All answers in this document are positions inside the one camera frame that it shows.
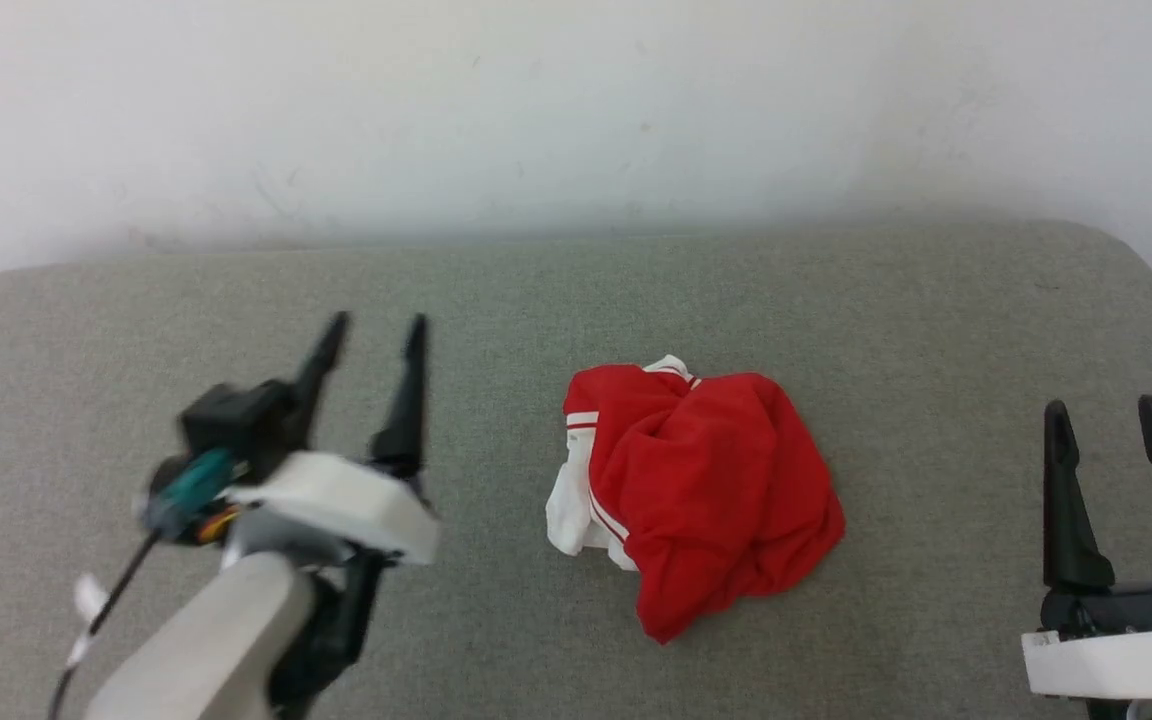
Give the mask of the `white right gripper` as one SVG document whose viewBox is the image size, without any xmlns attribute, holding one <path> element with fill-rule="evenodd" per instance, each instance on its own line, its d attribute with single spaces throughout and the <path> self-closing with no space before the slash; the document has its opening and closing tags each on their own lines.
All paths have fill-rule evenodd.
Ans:
<svg viewBox="0 0 1152 720">
<path fill-rule="evenodd" d="M 1152 465 L 1152 395 L 1137 402 Z M 1152 585 L 1115 584 L 1079 486 L 1079 447 L 1064 401 L 1043 415 L 1039 626 L 1021 634 L 1030 694 L 1078 702 L 1087 720 L 1152 720 Z"/>
</svg>

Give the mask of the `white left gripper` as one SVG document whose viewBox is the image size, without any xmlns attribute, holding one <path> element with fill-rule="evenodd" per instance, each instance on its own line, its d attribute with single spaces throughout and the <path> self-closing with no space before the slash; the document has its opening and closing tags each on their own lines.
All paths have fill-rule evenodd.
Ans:
<svg viewBox="0 0 1152 720">
<path fill-rule="evenodd" d="M 233 486 L 225 497 L 259 505 L 342 541 L 394 553 L 401 564 L 433 564 L 442 525 L 408 484 L 419 483 L 424 468 L 429 316 L 414 316 L 402 377 L 369 446 L 371 464 L 385 473 L 340 455 L 306 450 L 324 384 L 338 366 L 348 327 L 347 311 L 332 314 L 294 382 L 288 441 L 291 450 L 303 452 L 291 454 L 260 486 Z"/>
</svg>

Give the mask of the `red white-trimmed garment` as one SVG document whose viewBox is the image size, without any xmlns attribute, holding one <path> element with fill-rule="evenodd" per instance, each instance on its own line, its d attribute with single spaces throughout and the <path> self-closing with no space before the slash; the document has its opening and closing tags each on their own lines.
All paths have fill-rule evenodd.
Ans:
<svg viewBox="0 0 1152 720">
<path fill-rule="evenodd" d="M 637 619 L 660 644 L 790 591 L 844 538 L 826 460 L 768 377 L 695 376 L 673 355 L 604 364 L 573 376 L 562 414 L 548 541 L 639 574 Z"/>
</svg>

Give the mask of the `grey fabric sofa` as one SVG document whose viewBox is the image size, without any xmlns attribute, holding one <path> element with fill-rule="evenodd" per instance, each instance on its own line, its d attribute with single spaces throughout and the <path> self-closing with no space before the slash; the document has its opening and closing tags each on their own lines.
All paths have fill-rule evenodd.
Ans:
<svg viewBox="0 0 1152 720">
<path fill-rule="evenodd" d="M 353 327 L 317 446 L 357 454 L 431 327 L 435 564 L 385 574 L 366 650 L 312 720 L 1085 720 L 1028 691 L 1043 410 L 1061 397 L 1097 541 L 1152 582 L 1152 270 L 1078 223 L 790 240 L 162 255 L 0 274 L 0 720 L 41 720 L 137 498 L 217 382 L 291 376 Z M 659 646 L 637 579 L 558 553 L 544 503 L 573 373 L 672 354 L 780 382 L 844 541 L 799 588 Z"/>
</svg>

